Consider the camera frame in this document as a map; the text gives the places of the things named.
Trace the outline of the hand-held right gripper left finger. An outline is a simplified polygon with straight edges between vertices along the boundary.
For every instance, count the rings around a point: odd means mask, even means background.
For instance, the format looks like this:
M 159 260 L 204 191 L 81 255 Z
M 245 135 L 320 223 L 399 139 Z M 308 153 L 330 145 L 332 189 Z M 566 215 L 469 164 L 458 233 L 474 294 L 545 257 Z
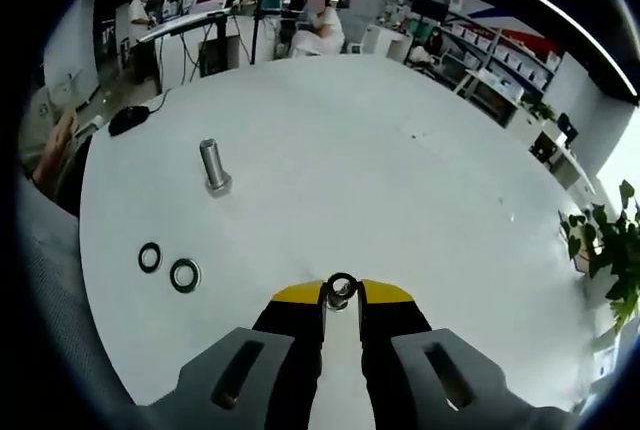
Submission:
M 252 328 L 236 328 L 187 362 L 176 387 L 134 412 L 137 429 L 305 429 L 322 369 L 327 284 L 274 294 Z

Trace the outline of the person's left hand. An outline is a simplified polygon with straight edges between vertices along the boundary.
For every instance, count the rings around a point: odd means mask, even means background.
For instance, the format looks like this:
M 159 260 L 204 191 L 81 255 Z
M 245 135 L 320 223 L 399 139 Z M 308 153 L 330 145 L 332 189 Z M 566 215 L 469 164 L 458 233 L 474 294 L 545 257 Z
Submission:
M 54 189 L 65 152 L 74 140 L 77 128 L 77 112 L 72 106 L 67 107 L 51 130 L 38 165 L 31 175 L 33 183 L 45 195 L 50 195 Z

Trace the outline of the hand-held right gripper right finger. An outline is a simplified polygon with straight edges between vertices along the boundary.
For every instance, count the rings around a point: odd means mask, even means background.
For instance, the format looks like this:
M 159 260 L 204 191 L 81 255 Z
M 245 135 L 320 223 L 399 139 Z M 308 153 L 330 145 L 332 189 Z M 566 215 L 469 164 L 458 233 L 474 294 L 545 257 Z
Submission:
M 362 373 L 378 429 L 565 429 L 567 412 L 536 407 L 503 370 L 449 329 L 434 329 L 398 286 L 359 283 Z

